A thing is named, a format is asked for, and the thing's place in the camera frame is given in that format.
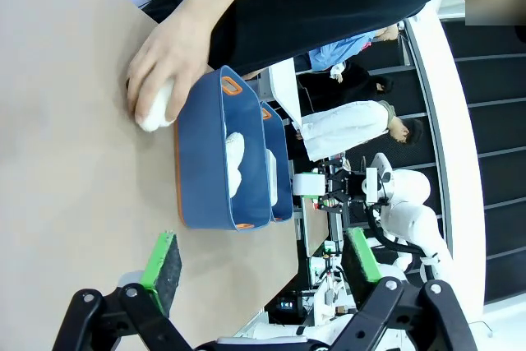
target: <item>person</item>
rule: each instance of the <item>person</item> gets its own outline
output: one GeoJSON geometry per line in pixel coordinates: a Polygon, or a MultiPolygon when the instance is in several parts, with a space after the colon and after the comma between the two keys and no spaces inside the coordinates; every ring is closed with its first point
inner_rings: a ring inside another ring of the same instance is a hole
{"type": "Polygon", "coordinates": [[[127,71],[127,102],[140,122],[160,86],[175,84],[174,120],[194,83],[229,65],[243,76],[328,43],[378,30],[418,13],[429,0],[154,0],[159,25],[127,71]]]}
{"type": "Polygon", "coordinates": [[[380,41],[396,40],[398,34],[398,26],[395,24],[387,28],[355,35],[294,57],[294,67],[296,72],[321,72],[357,55],[369,47],[374,39],[380,41]]]}
{"type": "Polygon", "coordinates": [[[307,115],[300,127],[293,122],[285,129],[289,159],[300,159],[307,152],[308,159],[316,162],[384,133],[399,143],[414,145],[422,137],[423,125],[415,118],[398,118],[395,108],[384,100],[368,100],[307,115]]]}
{"type": "Polygon", "coordinates": [[[305,115],[351,102],[377,100],[395,86],[390,78],[371,76],[354,62],[347,62],[341,83],[330,78],[329,73],[302,74],[297,80],[300,109],[305,115]]]}

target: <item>person in blue shirt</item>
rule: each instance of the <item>person in blue shirt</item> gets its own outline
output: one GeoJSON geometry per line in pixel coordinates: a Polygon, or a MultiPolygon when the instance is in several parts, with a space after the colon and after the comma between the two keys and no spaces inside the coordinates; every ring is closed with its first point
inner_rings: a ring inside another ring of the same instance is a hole
{"type": "Polygon", "coordinates": [[[391,25],[384,29],[362,33],[315,48],[308,53],[294,57],[294,67],[296,72],[321,72],[330,69],[360,53],[371,44],[374,38],[380,41],[395,40],[398,38],[398,26],[391,25]]]}

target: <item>finger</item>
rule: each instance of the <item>finger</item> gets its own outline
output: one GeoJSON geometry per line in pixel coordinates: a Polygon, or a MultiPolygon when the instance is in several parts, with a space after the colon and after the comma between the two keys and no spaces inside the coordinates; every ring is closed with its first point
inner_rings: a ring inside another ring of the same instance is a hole
{"type": "Polygon", "coordinates": [[[138,53],[136,57],[138,61],[136,61],[134,58],[130,63],[130,68],[128,69],[127,97],[128,109],[130,113],[135,111],[137,99],[139,98],[139,93],[141,91],[143,82],[155,65],[155,55],[151,51],[145,53],[144,55],[138,53]]]}
{"type": "Polygon", "coordinates": [[[166,108],[166,120],[171,122],[178,117],[182,106],[187,101],[188,93],[193,84],[194,79],[191,78],[190,72],[179,72],[175,76],[175,83],[173,84],[172,96],[166,108]]]}
{"type": "Polygon", "coordinates": [[[155,96],[172,74],[170,63],[159,62],[155,64],[150,74],[145,78],[137,98],[135,107],[135,119],[137,122],[142,122],[148,116],[155,96]]]}

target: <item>white object in hand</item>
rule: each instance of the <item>white object in hand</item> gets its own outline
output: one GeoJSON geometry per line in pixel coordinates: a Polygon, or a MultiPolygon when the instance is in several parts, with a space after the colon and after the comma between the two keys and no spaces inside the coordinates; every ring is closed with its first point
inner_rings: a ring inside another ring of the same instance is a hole
{"type": "Polygon", "coordinates": [[[228,192],[230,198],[233,198],[236,193],[238,193],[242,181],[241,173],[238,168],[243,160],[243,155],[245,154],[245,139],[241,133],[234,132],[227,137],[226,152],[228,192]]]}
{"type": "Polygon", "coordinates": [[[169,122],[166,120],[166,108],[168,107],[168,102],[170,96],[172,95],[173,89],[173,78],[169,78],[161,86],[159,92],[155,96],[154,103],[151,105],[150,112],[145,120],[139,123],[141,129],[145,132],[153,132],[160,127],[169,127],[172,125],[173,121],[169,122]]]}
{"type": "Polygon", "coordinates": [[[278,169],[276,157],[268,148],[266,149],[266,165],[269,172],[270,205],[274,207],[278,202],[278,169]]]}

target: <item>person in black clothing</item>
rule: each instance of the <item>person in black clothing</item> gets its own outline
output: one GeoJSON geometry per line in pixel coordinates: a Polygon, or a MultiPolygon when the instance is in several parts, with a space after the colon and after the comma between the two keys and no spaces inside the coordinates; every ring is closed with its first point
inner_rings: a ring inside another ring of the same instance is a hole
{"type": "Polygon", "coordinates": [[[194,83],[229,65],[253,73],[338,40],[418,13],[429,0],[154,0],[144,11],[161,22],[130,63],[128,107],[141,122],[168,78],[166,117],[175,119],[194,83]]]}
{"type": "Polygon", "coordinates": [[[381,100],[381,96],[391,92],[395,85],[390,78],[370,76],[367,70],[353,62],[347,62],[342,77],[342,82],[338,83],[325,72],[298,76],[302,115],[334,109],[350,102],[381,100]]]}

